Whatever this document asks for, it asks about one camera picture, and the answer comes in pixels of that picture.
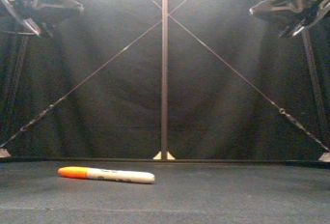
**vertical rod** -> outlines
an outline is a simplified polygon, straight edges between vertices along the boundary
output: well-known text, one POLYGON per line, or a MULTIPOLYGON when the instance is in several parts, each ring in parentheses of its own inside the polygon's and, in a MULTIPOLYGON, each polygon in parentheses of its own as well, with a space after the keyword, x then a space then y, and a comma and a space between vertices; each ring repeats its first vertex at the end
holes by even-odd
POLYGON ((163 0, 162 160, 167 160, 167 1, 163 0))
POLYGON ((312 48, 312 35, 310 32, 306 30, 302 32, 304 42, 305 42, 305 51, 308 57, 308 64, 310 69, 310 76, 312 76, 312 89, 314 95, 314 104, 316 104, 316 111, 317 111, 317 118, 320 123, 320 131, 321 131, 321 139, 328 142, 329 145, 329 130, 328 130, 328 120, 325 114, 325 105, 322 99, 322 92, 320 87, 320 79, 317 74, 317 66, 316 60, 313 55, 313 48, 312 48))

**black floor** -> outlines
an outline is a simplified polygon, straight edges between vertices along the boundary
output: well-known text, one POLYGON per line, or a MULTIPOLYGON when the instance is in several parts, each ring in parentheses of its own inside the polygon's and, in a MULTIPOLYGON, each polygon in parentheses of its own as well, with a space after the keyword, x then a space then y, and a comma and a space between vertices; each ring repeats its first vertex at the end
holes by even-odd
POLYGON ((0 163, 0 223, 330 223, 330 171, 249 164, 0 163), (62 178, 63 166, 154 173, 154 184, 62 178))

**black curtain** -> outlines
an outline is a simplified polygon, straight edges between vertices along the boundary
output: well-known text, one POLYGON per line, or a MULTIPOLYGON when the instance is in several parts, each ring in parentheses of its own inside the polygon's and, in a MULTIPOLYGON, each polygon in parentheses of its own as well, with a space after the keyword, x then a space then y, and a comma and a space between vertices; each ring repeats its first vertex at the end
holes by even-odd
MULTIPOLYGON (((153 158, 162 147, 162 0, 78 1, 83 15, 58 25, 51 40, 28 42, 7 137, 105 68, 8 149, 14 155, 153 158)), ((261 1, 169 0, 167 143, 177 158, 321 156, 227 66, 318 136, 304 41, 280 39, 249 15, 261 1)))

